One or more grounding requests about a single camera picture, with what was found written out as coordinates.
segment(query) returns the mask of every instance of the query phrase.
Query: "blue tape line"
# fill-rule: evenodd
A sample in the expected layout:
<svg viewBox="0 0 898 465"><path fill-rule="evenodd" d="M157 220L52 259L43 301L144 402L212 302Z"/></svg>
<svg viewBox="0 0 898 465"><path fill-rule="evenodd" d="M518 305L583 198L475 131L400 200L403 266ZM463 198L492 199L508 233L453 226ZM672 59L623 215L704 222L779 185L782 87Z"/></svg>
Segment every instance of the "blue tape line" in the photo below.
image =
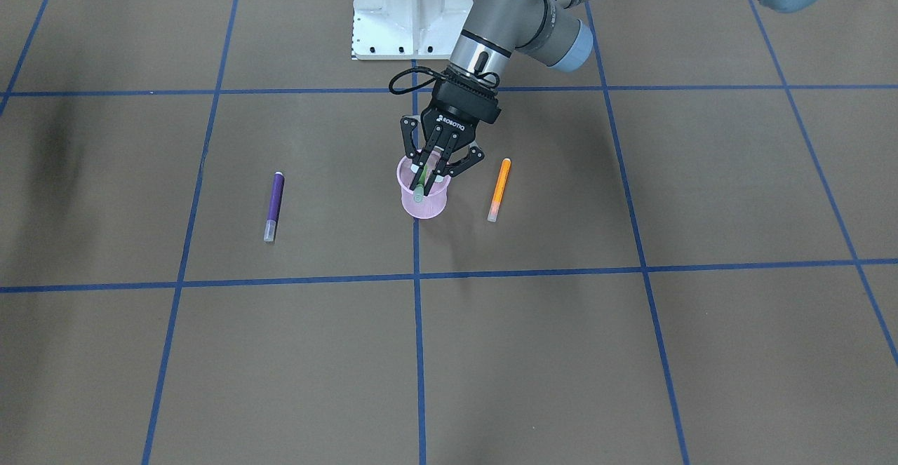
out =
<svg viewBox="0 0 898 465"><path fill-rule="evenodd" d="M411 66L417 66L417 60L411 60ZM417 72L411 74L411 86L417 85ZM417 94L411 92L411 114L417 116ZM413 139L417 146L417 130ZM421 235L420 221L413 222L413 280L415 284L415 363L417 367L417 462L427 464L427 404L424 397L424 319L421 314Z"/></svg>
<svg viewBox="0 0 898 465"><path fill-rule="evenodd" d="M799 262L757 262L744 264L696 264L695 266L648 267L648 272L699 272L709 270L760 270L799 267L853 267L853 260L809 260Z"/></svg>
<svg viewBox="0 0 898 465"><path fill-rule="evenodd" d="M424 319L421 314L420 221L414 221L415 358L417 365L417 462L427 464L427 404L424 401Z"/></svg>
<svg viewBox="0 0 898 465"><path fill-rule="evenodd" d="M41 1L41 8L38 9L38 15L34 17L34 23L32 23L32 30L28 33L28 38L25 39L25 46L22 47L22 52L19 53L19 60L15 63L15 69L13 69L13 77L9 79L9 84L6 85L6 94L3 96L3 100L0 100L0 116L2 116L4 110L6 110L6 103L9 101L10 93L13 91L13 87L15 86L16 79L19 79L19 73L22 71L22 65L25 64L25 56L28 55L28 50L32 47L32 41L34 41L34 35L38 31L38 26L41 24L41 18L44 17L44 11L47 11L47 4L51 0L43 0Z"/></svg>
<svg viewBox="0 0 898 465"><path fill-rule="evenodd" d="M589 2L585 4L587 8L587 20L589 20L590 30L593 32L593 47L596 52L596 61L599 67L599 78L602 81L603 95L605 100L605 108L608 110L608 122L612 131L612 138L615 141L615 153L618 159L620 170L620 180L623 183L624 195L626 196L626 209L629 210L629 222L633 229L633 238L636 242L636 251L639 256L639 268L641 268L642 282L645 286L645 296L648 298L648 308L652 314L652 325L655 328L655 341L658 344L658 356L661 357L661 367L664 370L664 383L667 385L667 398L670 400L671 414L673 415L673 424L676 427L677 442L680 445L680 456L683 458L683 465L690 465L689 451L686 447L686 437L683 433L683 423L680 418L680 408L676 399L676 390L674 389L674 379L671 376L670 365L667 360L667 348L664 346L664 334L661 331L661 322L658 318L657 307L655 307L655 293L652 290L652 282L649 278L648 266L645 263L645 251L642 246L642 236L639 234L639 224L636 217L636 209L633 206L633 196L629 181L626 178L626 166L623 159L623 151L620 149L620 139L617 132L617 123L615 122L615 110L612 108L612 98L608 90L608 81L605 77L604 64L602 62L602 51L599 47L599 39L596 33L596 24L593 21L593 11Z"/></svg>
<svg viewBox="0 0 898 465"><path fill-rule="evenodd" d="M87 91L16 91L10 97L137 97L137 95L212 95L214 89L118 89Z"/></svg>
<svg viewBox="0 0 898 465"><path fill-rule="evenodd" d="M862 258L860 263L865 266L894 266L898 264L898 258Z"/></svg>
<svg viewBox="0 0 898 465"><path fill-rule="evenodd" d="M595 86L521 86L521 87L499 87L498 91L602 91L600 85Z"/></svg>
<svg viewBox="0 0 898 465"><path fill-rule="evenodd" d="M773 44L770 43L770 36L768 36L767 34L767 30L764 27L764 22L760 19L760 14L758 13L758 8L754 5L754 1L748 0L748 4L751 7L751 13L754 14L754 20L757 22L758 28L760 28L761 36L764 37L764 43L767 44L767 50L770 52L770 58L773 59L773 65L774 67L776 67L777 74L779 75L779 80L783 83L783 87L786 91L786 96L789 98L789 104L790 106L792 106L792 113L795 114L795 120L796 122L798 122L798 128L799 130L801 130L801 135L805 139L805 146L807 147L808 153L810 153L811 155L812 161L814 161L814 167L817 169L817 175L820 177L820 182L822 183L822 186L824 186L826 198L830 201L830 206L831 208L833 208L833 214L836 217L836 221L839 222L839 229L843 233L845 244L847 245L847 249L851 254L851 260L854 262L854 266L857 270L857 275L860 277L860 282L862 282L864 286L866 298L869 299L870 307L873 308L873 314L876 315L876 320L879 321L879 328L880 330L882 330L883 336L885 337L885 343L888 344L889 351L892 353L892 360L894 360L895 365L898 366L898 349L895 348L895 342L892 339L891 332L889 332L888 324L885 323L883 313L881 309L879 309L879 303L876 301L876 296L873 295L873 290L870 288L869 283L867 283L863 264L860 263L860 259L857 256L857 251L854 248L854 243L851 241L851 235L849 235L849 232L847 232L847 226L845 225L843 216L839 211L839 205L836 204L833 190L830 188L829 181L827 181L826 179L824 168L820 164L820 159L817 158L817 152L814 150L814 145L811 143L811 137L807 133L805 121L802 120L801 113L798 111L798 105L795 102L795 97L792 96L792 90L789 87L789 82L786 81L786 75L783 73L783 69L779 65L779 58L777 58L776 51L773 50Z"/></svg>
<svg viewBox="0 0 898 465"><path fill-rule="evenodd" d="M597 276L597 274L638 274L640 267L563 268L536 270L487 270L471 272L431 272L421 279L471 279L497 277Z"/></svg>
<svg viewBox="0 0 898 465"><path fill-rule="evenodd" d="M898 85L793 85L789 89L898 89Z"/></svg>
<svg viewBox="0 0 898 465"><path fill-rule="evenodd" d="M610 91L691 91L732 89L783 89L783 85L618 85ZM791 89L898 89L898 85L789 85ZM498 91L602 91L602 86L519 86L499 87ZM307 93L387 93L388 88L230 88L221 95L301 95ZM432 93L433 88L421 88L415 93ZM121 89L85 91L11 91L2 97L135 97L135 95L214 95L215 89Z"/></svg>
<svg viewBox="0 0 898 465"><path fill-rule="evenodd" d="M98 284L49 284L46 286L0 286L0 293L46 293L46 292L102 292L103 290L150 290L173 289L174 282L158 283L98 283Z"/></svg>
<svg viewBox="0 0 898 465"><path fill-rule="evenodd" d="M159 406L163 400L163 386L166 384L166 372L168 370L168 359L171 353L171 340L174 337L174 324L177 319L177 306L180 305L180 286L174 290L174 297L171 298L171 311L169 312L169 323L166 328L166 343L163 345L163 356L159 363L159 375L156 376L156 389L153 394L153 407L150 410L150 422L147 426L147 440L144 442L144 456L141 459L142 465L149 465L150 452L153 450L153 439L156 433L156 423L159 419Z"/></svg>
<svg viewBox="0 0 898 465"><path fill-rule="evenodd" d="M153 451L153 439L156 430L156 421L159 417L159 407L161 397L163 397L163 388L166 385L166 370L168 369L168 360L171 353L171 341L174 338L174 327L177 320L177 308L180 305L180 293L184 283L184 274L187 272L187 260L190 254L190 241L193 238L193 227L196 222L196 209L199 206L199 194L203 187L203 170L206 164L206 155L209 152L209 141L212 138L212 129L215 126L215 113L218 108L218 98L222 87L222 81L225 77L225 65L227 65L228 49L231 46L231 33L234 31L234 20L237 17L237 3L240 0L231 2L231 14L228 17L227 31L224 34L224 46L222 47L221 63L218 65L218 78L215 81L215 94L212 97L212 107L209 110L209 121L206 124L206 138L203 141L202 155L199 157L199 170L196 172L196 186L193 190L193 203L190 206L190 216L187 223L187 233L184 236L184 248L182 258L180 258L180 267L177 270L177 286L174 290L174 296L171 299L171 312L169 314L169 325L166 331L166 344L163 346L163 354L159 363L159 376L156 379L156 389L153 397L153 408L150 412L150 421L147 426L147 440L144 443L143 465L149 465L150 455Z"/></svg>
<svg viewBox="0 0 898 465"><path fill-rule="evenodd" d="M261 279L217 279L185 281L184 288L222 288L227 286L274 286L283 284L376 283L382 281L411 281L414 274L373 274L373 276L312 276L272 277Z"/></svg>
<svg viewBox="0 0 898 465"><path fill-rule="evenodd" d="M697 89L783 89L782 85L634 85L634 86L610 86L610 91L680 91Z"/></svg>
<svg viewBox="0 0 898 465"><path fill-rule="evenodd" d="M389 93L390 88L229 88L222 95L290 95L302 93Z"/></svg>
<svg viewBox="0 0 898 465"><path fill-rule="evenodd" d="M865 258L859 260L863 266L894 266L898 258ZM688 264L687 266L647 266L653 272L700 272L727 270L764 270L802 267L853 267L853 260L808 260L795 262L757 262L741 264ZM601 274L639 274L642 267L598 267L533 270L494 270L471 272L430 272L420 273L417 278L431 279L471 279L502 277L556 277L556 276L600 276ZM326 283L377 283L384 281L414 281L416 274L370 274L369 276L308 276L272 277L260 279L209 279L184 281L182 288L221 288L227 286L266 286L280 284L326 284ZM0 293L41 293L41 292L102 292L103 290L150 290L173 289L176 281L151 283L94 283L94 284L51 284L45 286L0 286Z"/></svg>

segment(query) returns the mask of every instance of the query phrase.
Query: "plastic cup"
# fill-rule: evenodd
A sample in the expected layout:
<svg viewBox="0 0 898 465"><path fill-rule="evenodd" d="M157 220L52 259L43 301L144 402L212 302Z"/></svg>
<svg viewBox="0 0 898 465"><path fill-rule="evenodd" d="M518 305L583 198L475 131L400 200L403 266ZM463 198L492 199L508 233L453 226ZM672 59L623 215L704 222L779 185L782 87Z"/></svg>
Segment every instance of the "plastic cup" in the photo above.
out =
<svg viewBox="0 0 898 465"><path fill-rule="evenodd" d="M427 159L427 177L430 177L430 172L436 167L436 162L439 159L440 154L438 152L434 151L430 154L430 158ZM411 171L411 163L413 162L408 157L402 157L396 166L396 180L398 181L398 187L402 191L402 208L417 219L429 220L442 213L443 209L445 209L446 188L449 187L449 181L452 178L444 175L442 183L435 182L433 187L430 188L428 196L423 196L421 190L418 190L416 197L415 190L408 188L411 180L415 178L414 172Z"/></svg>

